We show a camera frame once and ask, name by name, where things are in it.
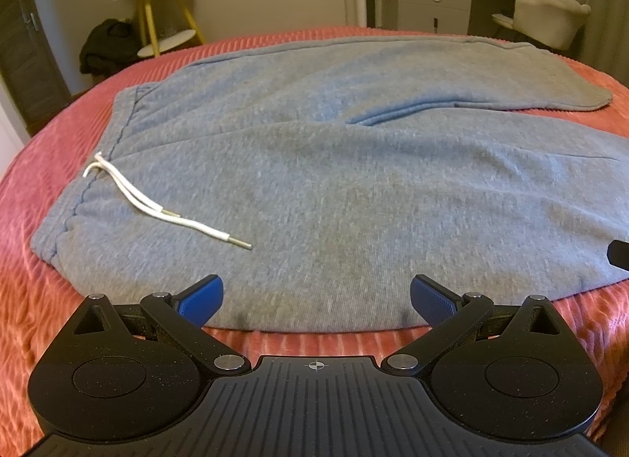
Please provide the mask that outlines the red ribbed bedspread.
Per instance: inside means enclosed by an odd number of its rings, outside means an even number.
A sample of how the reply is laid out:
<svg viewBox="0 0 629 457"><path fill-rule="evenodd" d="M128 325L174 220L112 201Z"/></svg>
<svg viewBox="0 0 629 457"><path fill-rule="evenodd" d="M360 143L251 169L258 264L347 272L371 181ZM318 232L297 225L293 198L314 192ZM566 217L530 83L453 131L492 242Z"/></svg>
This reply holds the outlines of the red ribbed bedspread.
<svg viewBox="0 0 629 457"><path fill-rule="evenodd" d="M412 33L359 28L327 28L279 35L238 38L182 53L168 54L127 68L105 81L103 88L79 98L62 111L13 160L1 180L1 456L18 456L40 436L27 400L27 380L34 364L79 305L79 294L32 251L33 236L51 237L63 221L45 224L54 203L79 173L87 153L109 124L118 92L158 81L194 60L220 54L261 50L278 44L354 38L418 38ZM612 134L628 137L628 89L612 77L576 60L564 59L586 80L610 89L610 106L593 112L531 110L538 116L558 116ZM554 303L594 358L603 383L602 415L595 420L594 439L608 427L611 412L620 409L620 384L628 379L628 280ZM409 343L427 327L342 334L274 334L274 332L210 329L210 334L237 351L257 359L262 354L350 355L382 358L394 344Z"/></svg>

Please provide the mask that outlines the dark wooden door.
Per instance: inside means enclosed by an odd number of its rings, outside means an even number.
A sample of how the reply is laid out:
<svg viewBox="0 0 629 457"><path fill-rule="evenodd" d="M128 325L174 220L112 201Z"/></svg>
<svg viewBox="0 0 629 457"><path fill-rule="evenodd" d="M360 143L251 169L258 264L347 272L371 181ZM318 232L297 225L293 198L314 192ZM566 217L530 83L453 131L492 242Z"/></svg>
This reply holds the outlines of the dark wooden door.
<svg viewBox="0 0 629 457"><path fill-rule="evenodd" d="M34 0L1 0L1 76L31 137L72 101Z"/></svg>

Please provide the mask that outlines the cream upholstered chair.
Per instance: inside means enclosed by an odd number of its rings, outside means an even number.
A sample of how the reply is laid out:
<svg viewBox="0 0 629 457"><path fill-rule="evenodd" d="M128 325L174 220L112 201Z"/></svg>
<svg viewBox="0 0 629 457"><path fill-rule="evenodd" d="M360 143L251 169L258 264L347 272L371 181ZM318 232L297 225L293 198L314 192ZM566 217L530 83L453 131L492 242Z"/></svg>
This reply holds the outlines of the cream upholstered chair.
<svg viewBox="0 0 629 457"><path fill-rule="evenodd" d="M576 0L515 0L511 17L495 13L491 19L552 50L569 50L591 12L589 5Z"/></svg>

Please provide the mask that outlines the grey drawer cabinet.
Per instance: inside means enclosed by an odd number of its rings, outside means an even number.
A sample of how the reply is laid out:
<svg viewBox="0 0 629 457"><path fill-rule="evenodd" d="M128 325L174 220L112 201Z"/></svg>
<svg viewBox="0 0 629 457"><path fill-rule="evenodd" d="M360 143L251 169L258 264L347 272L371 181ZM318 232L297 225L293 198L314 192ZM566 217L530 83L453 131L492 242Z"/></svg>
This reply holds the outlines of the grey drawer cabinet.
<svg viewBox="0 0 629 457"><path fill-rule="evenodd" d="M472 0L382 0L382 28L467 35Z"/></svg>

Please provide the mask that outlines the yellow legged side table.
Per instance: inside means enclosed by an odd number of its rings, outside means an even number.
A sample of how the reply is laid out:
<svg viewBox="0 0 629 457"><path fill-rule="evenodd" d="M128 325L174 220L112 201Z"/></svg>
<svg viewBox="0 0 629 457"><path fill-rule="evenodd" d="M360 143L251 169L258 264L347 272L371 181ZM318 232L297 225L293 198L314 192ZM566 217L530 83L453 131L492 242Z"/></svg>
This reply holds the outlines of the yellow legged side table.
<svg viewBox="0 0 629 457"><path fill-rule="evenodd" d="M185 46L205 44L194 0L115 0L133 3L141 48L139 59L157 58Z"/></svg>

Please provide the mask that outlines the grey sweatpants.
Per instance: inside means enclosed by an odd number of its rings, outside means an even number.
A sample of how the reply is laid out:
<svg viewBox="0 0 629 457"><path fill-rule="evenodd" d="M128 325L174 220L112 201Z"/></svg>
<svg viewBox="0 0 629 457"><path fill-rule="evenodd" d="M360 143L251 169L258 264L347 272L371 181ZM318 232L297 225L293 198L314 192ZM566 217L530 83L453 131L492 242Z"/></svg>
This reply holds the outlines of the grey sweatpants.
<svg viewBox="0 0 629 457"><path fill-rule="evenodd" d="M96 152L192 221L135 209L105 172L73 180L40 259L113 303L215 274L212 324L339 332L415 326L424 274L500 304L625 278L625 138L531 110L608 90L527 43L354 38L195 61L121 91Z"/></svg>

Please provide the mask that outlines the black bag on floor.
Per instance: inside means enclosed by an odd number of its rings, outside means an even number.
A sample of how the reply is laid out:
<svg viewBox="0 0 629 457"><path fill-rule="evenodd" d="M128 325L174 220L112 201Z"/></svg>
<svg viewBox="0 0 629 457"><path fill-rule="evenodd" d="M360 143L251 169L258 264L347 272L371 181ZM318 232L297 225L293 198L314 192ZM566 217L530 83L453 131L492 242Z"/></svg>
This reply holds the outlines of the black bag on floor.
<svg viewBox="0 0 629 457"><path fill-rule="evenodd" d="M138 62L140 48L129 21L107 18L90 32L80 50L80 73L111 77Z"/></svg>

